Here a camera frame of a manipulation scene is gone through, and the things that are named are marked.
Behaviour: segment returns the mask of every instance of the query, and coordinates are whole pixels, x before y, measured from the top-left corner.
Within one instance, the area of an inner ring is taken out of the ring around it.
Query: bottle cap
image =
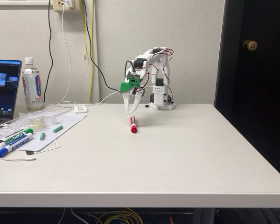
[[[32,57],[25,57],[25,64],[33,64],[34,60]]]

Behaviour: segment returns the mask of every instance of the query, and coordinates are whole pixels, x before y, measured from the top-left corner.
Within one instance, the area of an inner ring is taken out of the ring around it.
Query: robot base
[[[154,110],[159,110],[159,109],[167,109],[167,110],[173,110],[174,108],[176,108],[176,103],[172,103],[172,104],[165,104],[165,106],[157,106],[154,103],[149,103],[149,107],[153,108]]]

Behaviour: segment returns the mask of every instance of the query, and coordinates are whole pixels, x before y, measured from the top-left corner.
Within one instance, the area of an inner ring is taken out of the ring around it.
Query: red wire
[[[156,66],[154,66],[155,67],[155,69],[157,69],[157,73],[150,73],[151,75],[156,75],[156,74],[158,74],[158,68],[156,67]]]
[[[147,79],[147,81],[146,81],[145,85],[144,85],[141,89],[136,90],[136,92],[139,92],[139,91],[143,90],[143,89],[145,88],[145,86],[147,85],[148,81],[149,81],[149,74],[150,74],[150,73],[149,73],[149,71],[148,71],[148,69],[147,69],[147,68],[145,68],[145,69],[146,69],[146,71],[147,71],[147,73],[148,73],[148,79]]]
[[[171,54],[166,54],[166,53],[158,53],[159,55],[168,55],[168,56],[170,56],[170,55],[173,55],[173,53],[171,53]]]
[[[171,98],[171,102],[173,101],[173,93],[172,93],[172,90],[170,89],[170,87],[169,86],[167,86],[168,88],[169,88],[169,90],[170,90],[170,92],[171,92],[171,96],[172,96],[172,98]]]
[[[165,69],[164,69],[164,66],[165,66],[165,64],[167,64],[168,62],[170,62],[170,61],[171,61],[172,57],[173,57],[173,56],[171,55],[171,58],[170,58],[170,60],[168,60],[167,62],[165,62],[165,63],[164,63],[164,65],[163,65],[163,71],[164,71],[164,75],[165,75],[166,79],[167,79],[167,80],[168,80],[168,82],[169,82],[169,83],[168,83],[168,85],[170,84],[170,80],[169,80],[169,78],[167,77],[167,75],[166,75],[166,73],[165,73]]]
[[[172,218],[171,218],[171,217],[169,217],[169,219],[170,219],[170,223],[171,223],[171,224],[173,224]]]
[[[172,50],[172,49],[167,49],[167,50],[165,50],[165,52],[167,52],[167,51],[172,51],[172,54],[174,53],[174,51]]]

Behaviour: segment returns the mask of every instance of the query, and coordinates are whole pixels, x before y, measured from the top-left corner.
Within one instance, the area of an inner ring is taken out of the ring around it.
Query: white robotic arm
[[[126,70],[125,82],[120,84],[120,91],[122,92],[126,113],[132,114],[138,107],[140,100],[145,92],[151,76],[153,85],[153,100],[149,107],[159,109],[172,110],[176,107],[175,103],[168,101],[168,85],[170,83],[170,68],[168,64],[168,55],[173,53],[168,48],[150,49],[143,55],[139,55],[135,60],[131,61],[132,67]],[[162,73],[162,78],[158,78],[159,72]],[[129,96],[134,95],[135,101],[132,109],[129,111]]]

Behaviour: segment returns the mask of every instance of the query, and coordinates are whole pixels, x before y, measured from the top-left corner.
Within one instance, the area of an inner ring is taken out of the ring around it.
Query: bottle label
[[[35,77],[35,85],[36,85],[36,94],[40,97],[42,94],[42,90],[41,90],[41,78],[39,77],[39,75],[37,75]]]
[[[28,110],[43,108],[42,83],[38,69],[24,69],[22,72],[25,101]]]
[[[7,145],[11,146],[11,145],[13,145],[14,143],[16,143],[17,141],[19,141],[19,140],[21,140],[22,138],[25,138],[25,137],[26,137],[26,135],[24,135],[23,133],[20,133],[20,134],[14,136],[12,140],[6,141],[5,143],[6,143]]]
[[[26,142],[28,142],[28,141],[29,141],[29,139],[25,139],[25,138],[19,140],[19,141],[18,141],[18,144],[15,145],[14,147],[12,147],[12,150],[15,150],[16,148],[20,147],[21,145],[24,145],[24,144],[25,144]]]

